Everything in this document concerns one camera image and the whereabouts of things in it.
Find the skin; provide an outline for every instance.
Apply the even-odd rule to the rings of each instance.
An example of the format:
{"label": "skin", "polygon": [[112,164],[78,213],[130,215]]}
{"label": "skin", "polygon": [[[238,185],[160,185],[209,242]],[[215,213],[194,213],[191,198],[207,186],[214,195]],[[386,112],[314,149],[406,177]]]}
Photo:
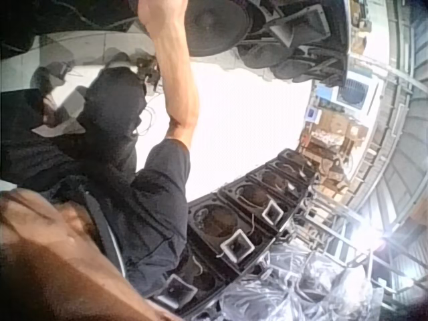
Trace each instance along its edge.
{"label": "skin", "polygon": [[[187,0],[140,0],[163,76],[167,138],[190,148],[199,98],[184,28]],[[34,320],[178,320],[141,298],[91,238],[86,210],[23,189],[0,197],[2,286]]]}
{"label": "skin", "polygon": [[186,7],[187,0],[140,0],[138,17],[154,42],[163,77],[171,119],[167,138],[180,140],[190,149],[199,117],[199,97],[187,47]]}

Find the person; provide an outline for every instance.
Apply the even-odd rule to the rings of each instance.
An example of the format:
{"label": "person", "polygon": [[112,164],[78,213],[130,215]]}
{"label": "person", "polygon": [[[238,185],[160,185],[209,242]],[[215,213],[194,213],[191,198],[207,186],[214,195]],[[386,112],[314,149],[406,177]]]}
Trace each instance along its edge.
{"label": "person", "polygon": [[37,310],[34,320],[166,320],[141,296],[162,287],[186,244],[185,184],[199,116],[186,8],[187,0],[138,2],[171,121],[137,173],[135,130],[146,102],[124,54],[88,88],[78,117],[84,134],[42,137],[32,131],[43,123],[39,92],[2,93],[1,178],[19,186],[0,201],[10,308]]}

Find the plastic wrap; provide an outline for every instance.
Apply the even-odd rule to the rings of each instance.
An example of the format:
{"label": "plastic wrap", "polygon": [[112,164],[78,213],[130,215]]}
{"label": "plastic wrap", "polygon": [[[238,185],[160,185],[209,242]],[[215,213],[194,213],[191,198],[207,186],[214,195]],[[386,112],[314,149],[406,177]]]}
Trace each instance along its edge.
{"label": "plastic wrap", "polygon": [[320,253],[271,248],[273,272],[265,280],[231,284],[220,305],[233,321],[377,321],[383,289],[373,289],[362,266],[343,269]]}
{"label": "plastic wrap", "polygon": [[221,310],[233,321],[305,321],[299,297],[274,279],[244,279],[230,285],[220,300]]}
{"label": "plastic wrap", "polygon": [[332,283],[343,267],[321,253],[312,252],[306,261],[298,282],[298,291],[311,302],[319,302],[330,293]]}

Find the wire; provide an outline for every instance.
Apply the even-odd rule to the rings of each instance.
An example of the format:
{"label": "wire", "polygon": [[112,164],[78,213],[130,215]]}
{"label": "wire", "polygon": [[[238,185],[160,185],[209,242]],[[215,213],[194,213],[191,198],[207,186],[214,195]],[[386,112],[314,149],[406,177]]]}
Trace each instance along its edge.
{"label": "wire", "polygon": [[63,7],[67,7],[68,9],[72,10],[76,15],[79,16],[80,20],[82,20],[83,22],[85,22],[88,25],[91,25],[92,27],[97,28],[97,29],[111,29],[113,27],[116,27],[117,25],[123,25],[125,23],[137,20],[136,17],[126,18],[124,20],[111,23],[110,25],[102,26],[102,25],[98,25],[98,24],[90,21],[88,18],[86,18],[84,15],[82,15],[75,7],[73,7],[72,5],[69,5],[68,3],[64,3],[64,2],[58,1],[58,0],[51,0],[51,1],[56,5],[62,5]]}
{"label": "wire", "polygon": [[139,135],[139,137],[141,137],[141,136],[146,136],[147,135],[147,133],[148,133],[148,131],[150,130],[150,128],[152,128],[152,126],[153,126],[153,124],[154,124],[154,122],[153,122],[153,113],[150,111],[150,109],[148,109],[147,107],[143,110],[143,112],[144,111],[147,111],[149,114],[150,114],[150,122],[149,122],[149,124],[148,124],[148,126],[147,126],[147,128],[146,129],[144,129],[141,133],[139,133],[138,132],[138,129],[137,129],[137,133],[138,133],[138,135]]}
{"label": "wire", "polygon": [[146,129],[144,129],[141,133],[138,132],[138,135],[141,136],[146,136],[148,131],[150,130],[150,128],[152,128],[152,126],[155,124],[155,120],[156,120],[156,112],[154,111],[154,109],[152,107],[149,106],[149,104],[155,99],[158,98],[159,96],[164,96],[164,94],[157,94],[156,96],[153,96],[152,99],[150,99],[147,102],[146,108],[144,110],[146,110],[149,114],[150,114],[150,123],[147,126]]}
{"label": "wire", "polygon": [[249,232],[248,236],[250,236],[254,232],[254,229],[255,229],[254,213],[252,213],[252,215],[253,215],[252,218],[251,218],[252,228],[251,228],[251,232]]}

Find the raised arm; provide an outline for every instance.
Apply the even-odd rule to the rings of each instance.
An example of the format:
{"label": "raised arm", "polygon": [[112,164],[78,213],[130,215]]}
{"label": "raised arm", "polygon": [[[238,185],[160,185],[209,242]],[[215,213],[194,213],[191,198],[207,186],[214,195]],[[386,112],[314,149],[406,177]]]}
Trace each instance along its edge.
{"label": "raised arm", "polygon": [[167,138],[190,148],[199,116],[199,97],[193,79],[184,26],[187,0],[140,0],[138,16],[146,25],[163,77]]}

